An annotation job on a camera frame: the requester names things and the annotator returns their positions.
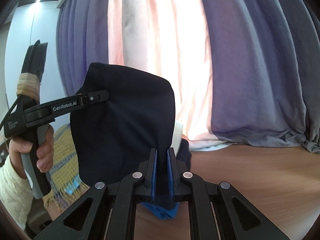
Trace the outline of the person's left hand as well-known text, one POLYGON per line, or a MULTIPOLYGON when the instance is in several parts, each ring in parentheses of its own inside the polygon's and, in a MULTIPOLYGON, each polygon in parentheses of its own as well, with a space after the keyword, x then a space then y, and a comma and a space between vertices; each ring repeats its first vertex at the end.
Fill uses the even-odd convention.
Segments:
MULTIPOLYGON (((27 154, 32 149, 32 143, 20 137, 11 139, 9 143, 9 158, 12 167, 16 173, 23 179, 26 179, 25 171, 22 164, 21 154, 27 154)), ((36 163, 40 172, 48 172, 53 166, 54 156, 54 129, 48 126, 46 131, 46 140, 36 151, 38 161, 36 163)))

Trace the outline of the cream knit sleeve forearm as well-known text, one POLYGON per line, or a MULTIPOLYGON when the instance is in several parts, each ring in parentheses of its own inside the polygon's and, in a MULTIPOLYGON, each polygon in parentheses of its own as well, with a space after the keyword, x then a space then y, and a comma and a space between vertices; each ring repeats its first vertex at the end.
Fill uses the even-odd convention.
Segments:
POLYGON ((16 224, 24 231, 34 197, 28 181, 16 173, 9 157, 1 167, 0 191, 1 202, 16 224))

